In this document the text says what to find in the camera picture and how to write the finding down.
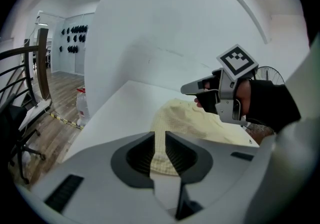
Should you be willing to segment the black office chair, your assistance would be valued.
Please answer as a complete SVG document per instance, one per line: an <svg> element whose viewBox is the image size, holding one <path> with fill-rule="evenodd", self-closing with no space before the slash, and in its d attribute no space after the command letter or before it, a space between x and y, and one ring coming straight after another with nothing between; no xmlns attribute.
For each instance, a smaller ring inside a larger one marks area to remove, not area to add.
<svg viewBox="0 0 320 224"><path fill-rule="evenodd" d="M22 156L24 152L38 155L41 160L45 160L45 154L27 146L28 140L33 134L40 136L40 132L34 129L30 134L24 136L19 130L27 110L23 107L14 106L12 100L7 100L0 107L0 160L6 165L14 166L13 158L17 157L20 177L28 185L29 179L24 176Z"/></svg>

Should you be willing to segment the person's right hand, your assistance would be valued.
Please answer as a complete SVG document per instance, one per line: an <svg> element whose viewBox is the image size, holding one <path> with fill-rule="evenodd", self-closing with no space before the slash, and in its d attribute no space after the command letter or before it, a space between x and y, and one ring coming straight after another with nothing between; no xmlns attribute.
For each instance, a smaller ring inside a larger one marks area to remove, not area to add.
<svg viewBox="0 0 320 224"><path fill-rule="evenodd" d="M219 102L219 94L217 90L206 91L196 95L200 105L205 112L218 114L216 104Z"/></svg>

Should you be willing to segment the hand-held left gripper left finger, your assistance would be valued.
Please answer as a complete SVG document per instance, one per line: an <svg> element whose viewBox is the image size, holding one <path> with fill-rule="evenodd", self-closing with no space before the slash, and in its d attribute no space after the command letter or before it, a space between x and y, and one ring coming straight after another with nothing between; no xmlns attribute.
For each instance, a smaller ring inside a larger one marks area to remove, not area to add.
<svg viewBox="0 0 320 224"><path fill-rule="evenodd" d="M147 132L74 154L32 187L50 223L174 224L150 178L155 135Z"/></svg>

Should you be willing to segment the black standing fan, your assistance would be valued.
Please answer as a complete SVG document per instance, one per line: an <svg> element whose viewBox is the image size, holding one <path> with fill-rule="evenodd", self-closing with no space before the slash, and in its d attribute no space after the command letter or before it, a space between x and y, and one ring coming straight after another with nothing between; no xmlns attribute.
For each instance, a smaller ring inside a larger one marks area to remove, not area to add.
<svg viewBox="0 0 320 224"><path fill-rule="evenodd" d="M282 85L285 83L281 74L270 66L259 67L255 77L258 80L271 81L274 85Z"/></svg>

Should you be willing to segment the brown wooden stair post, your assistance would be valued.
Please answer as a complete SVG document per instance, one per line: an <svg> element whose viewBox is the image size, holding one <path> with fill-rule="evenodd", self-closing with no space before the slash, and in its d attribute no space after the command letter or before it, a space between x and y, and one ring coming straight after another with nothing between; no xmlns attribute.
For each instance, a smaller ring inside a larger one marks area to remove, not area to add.
<svg viewBox="0 0 320 224"><path fill-rule="evenodd" d="M51 97L48 79L47 79L47 68L46 68L46 53L47 53L47 36L48 29L40 28L37 33L37 46L38 51L36 54L36 70L37 80L41 96L44 100L48 100Z"/></svg>

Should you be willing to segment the row of black wall items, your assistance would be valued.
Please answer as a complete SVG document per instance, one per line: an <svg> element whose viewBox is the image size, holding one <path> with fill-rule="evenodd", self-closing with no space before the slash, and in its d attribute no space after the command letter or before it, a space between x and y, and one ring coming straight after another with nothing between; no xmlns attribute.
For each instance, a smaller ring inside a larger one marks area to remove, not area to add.
<svg viewBox="0 0 320 224"><path fill-rule="evenodd" d="M68 44L68 53L78 53L79 43L85 43L87 39L88 25L76 25L73 27L64 28L61 31L61 36L66 36L65 40Z"/></svg>

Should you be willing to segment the beige shorts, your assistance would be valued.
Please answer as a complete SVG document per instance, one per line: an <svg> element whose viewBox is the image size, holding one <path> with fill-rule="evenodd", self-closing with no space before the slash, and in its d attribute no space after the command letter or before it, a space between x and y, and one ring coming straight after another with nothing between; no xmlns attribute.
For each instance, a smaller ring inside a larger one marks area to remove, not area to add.
<svg viewBox="0 0 320 224"><path fill-rule="evenodd" d="M155 113L150 130L155 135L150 169L164 175L178 175L166 154L166 131L226 144L258 146L240 125L224 123L218 115L205 112L194 102L180 99L169 100Z"/></svg>

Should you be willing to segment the clear plastic water bottle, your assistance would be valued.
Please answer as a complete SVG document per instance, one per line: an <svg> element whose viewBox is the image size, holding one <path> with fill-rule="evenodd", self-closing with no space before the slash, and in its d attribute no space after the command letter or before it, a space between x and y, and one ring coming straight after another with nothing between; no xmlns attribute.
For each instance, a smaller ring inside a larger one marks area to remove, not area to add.
<svg viewBox="0 0 320 224"><path fill-rule="evenodd" d="M78 94L76 96L76 108L79 116L77 124L79 126L85 126L90 120L89 109L86 102L86 89L84 87L78 88L77 93Z"/></svg>

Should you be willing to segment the person's right forearm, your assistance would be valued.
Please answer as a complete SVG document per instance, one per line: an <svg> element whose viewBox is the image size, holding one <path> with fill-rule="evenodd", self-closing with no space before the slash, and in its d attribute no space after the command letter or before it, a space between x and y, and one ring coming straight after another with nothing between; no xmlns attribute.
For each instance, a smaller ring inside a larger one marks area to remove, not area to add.
<svg viewBox="0 0 320 224"><path fill-rule="evenodd" d="M243 80L236 99L246 121L270 127L278 133L286 125L301 119L300 112L287 87L265 80Z"/></svg>

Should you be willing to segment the black metal stair railing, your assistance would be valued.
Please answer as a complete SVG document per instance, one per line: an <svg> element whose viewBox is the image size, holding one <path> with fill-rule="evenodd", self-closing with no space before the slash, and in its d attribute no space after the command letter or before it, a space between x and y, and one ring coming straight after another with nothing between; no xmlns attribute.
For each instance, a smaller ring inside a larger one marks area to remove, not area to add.
<svg viewBox="0 0 320 224"><path fill-rule="evenodd" d="M23 57L19 65L15 65L12 68L0 72L0 78L7 74L10 75L6 85L0 88L0 104L2 103L4 96L6 95L6 91L9 90L7 99L11 95L14 95L13 100L16 100L20 96L28 93L30 96L30 100L22 103L21 106L26 107L28 104L31 104L35 108L38 107L38 103L36 101L35 94L32 88L32 79L29 66L29 53L38 51L38 45L26 46L24 44L23 47L14 48L0 53L0 61L14 56Z"/></svg>

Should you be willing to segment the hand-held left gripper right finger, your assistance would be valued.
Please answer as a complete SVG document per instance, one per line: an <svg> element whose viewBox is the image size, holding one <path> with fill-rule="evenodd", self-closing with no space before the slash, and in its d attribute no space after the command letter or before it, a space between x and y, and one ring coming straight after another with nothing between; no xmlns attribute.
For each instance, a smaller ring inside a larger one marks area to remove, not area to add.
<svg viewBox="0 0 320 224"><path fill-rule="evenodd" d="M245 176L258 150L166 132L165 152L180 177L174 224L247 224L257 185Z"/></svg>

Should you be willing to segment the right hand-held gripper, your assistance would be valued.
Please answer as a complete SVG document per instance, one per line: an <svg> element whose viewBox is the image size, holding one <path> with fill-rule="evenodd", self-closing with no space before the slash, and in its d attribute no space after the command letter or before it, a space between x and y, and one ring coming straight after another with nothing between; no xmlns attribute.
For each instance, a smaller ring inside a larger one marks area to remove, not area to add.
<svg viewBox="0 0 320 224"><path fill-rule="evenodd" d="M239 84L243 80L255 77L259 64L240 45L236 44L217 57L221 68L213 75L183 85L180 92L185 95L197 95L218 90L215 104L222 122L246 126L242 104L236 98Z"/></svg>

